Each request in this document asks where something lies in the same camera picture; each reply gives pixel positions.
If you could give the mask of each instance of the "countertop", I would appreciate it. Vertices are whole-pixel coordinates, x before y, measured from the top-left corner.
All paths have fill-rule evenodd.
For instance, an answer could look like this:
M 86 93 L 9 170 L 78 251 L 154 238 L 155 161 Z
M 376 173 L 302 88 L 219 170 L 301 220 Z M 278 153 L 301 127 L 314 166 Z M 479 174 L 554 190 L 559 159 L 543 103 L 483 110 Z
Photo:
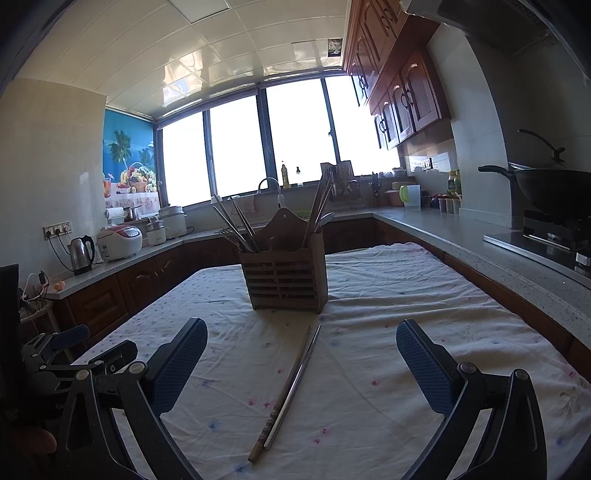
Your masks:
M 440 248 L 514 291 L 591 348 L 589 289 L 544 265 L 483 240 L 484 234 L 507 233 L 511 232 L 510 229 L 435 209 L 408 210 L 404 207 L 343 210 L 336 212 L 333 221 L 371 217 Z M 143 248 L 131 258 L 96 265 L 88 273 L 66 279 L 66 288 L 62 291 L 50 287 L 47 298 L 61 300 L 166 250 L 219 236 L 217 230 L 208 230 L 169 240 L 157 247 Z

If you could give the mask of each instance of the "white rice cooker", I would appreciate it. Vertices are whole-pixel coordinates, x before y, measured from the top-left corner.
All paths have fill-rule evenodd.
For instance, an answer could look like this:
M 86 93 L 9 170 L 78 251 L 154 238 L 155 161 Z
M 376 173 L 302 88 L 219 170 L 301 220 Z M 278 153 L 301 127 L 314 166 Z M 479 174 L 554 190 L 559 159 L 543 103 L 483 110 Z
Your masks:
M 166 240 L 187 235 L 187 222 L 185 221 L 183 207 L 163 207 L 158 212 L 158 218 L 164 223 Z
M 128 258 L 142 250 L 142 232 L 131 225 L 113 225 L 96 235 L 100 256 L 106 262 Z

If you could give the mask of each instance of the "electric kettle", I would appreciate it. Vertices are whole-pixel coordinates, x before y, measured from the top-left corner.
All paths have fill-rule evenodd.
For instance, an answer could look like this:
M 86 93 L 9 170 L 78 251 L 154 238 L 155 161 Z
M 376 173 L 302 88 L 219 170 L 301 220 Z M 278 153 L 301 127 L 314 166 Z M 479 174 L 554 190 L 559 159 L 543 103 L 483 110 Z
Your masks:
M 88 253 L 86 243 L 90 243 L 92 257 Z M 70 249 L 70 259 L 72 260 L 74 275 L 80 275 L 92 269 L 92 262 L 95 260 L 95 243 L 89 235 L 75 238 L 68 248 Z

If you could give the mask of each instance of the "wok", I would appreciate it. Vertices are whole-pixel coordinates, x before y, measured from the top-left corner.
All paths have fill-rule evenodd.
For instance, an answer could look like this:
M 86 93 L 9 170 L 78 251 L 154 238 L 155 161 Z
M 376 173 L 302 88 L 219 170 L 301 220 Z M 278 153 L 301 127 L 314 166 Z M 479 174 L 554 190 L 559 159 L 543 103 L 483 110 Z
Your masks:
M 500 173 L 517 185 L 542 212 L 561 220 L 580 220 L 591 215 L 591 172 L 529 168 L 507 170 L 497 165 L 478 171 Z

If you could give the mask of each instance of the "blue grip pad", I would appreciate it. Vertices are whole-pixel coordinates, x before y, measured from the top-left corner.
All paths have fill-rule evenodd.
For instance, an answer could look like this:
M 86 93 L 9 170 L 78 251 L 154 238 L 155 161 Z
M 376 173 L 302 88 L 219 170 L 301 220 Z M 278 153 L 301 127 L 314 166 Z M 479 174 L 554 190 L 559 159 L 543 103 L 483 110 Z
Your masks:
M 156 416 L 174 407 L 206 345 L 207 326 L 193 317 L 148 360 L 141 385 Z
M 396 343 L 430 407 L 447 417 L 463 386 L 456 361 L 441 345 L 433 343 L 414 320 L 398 325 Z

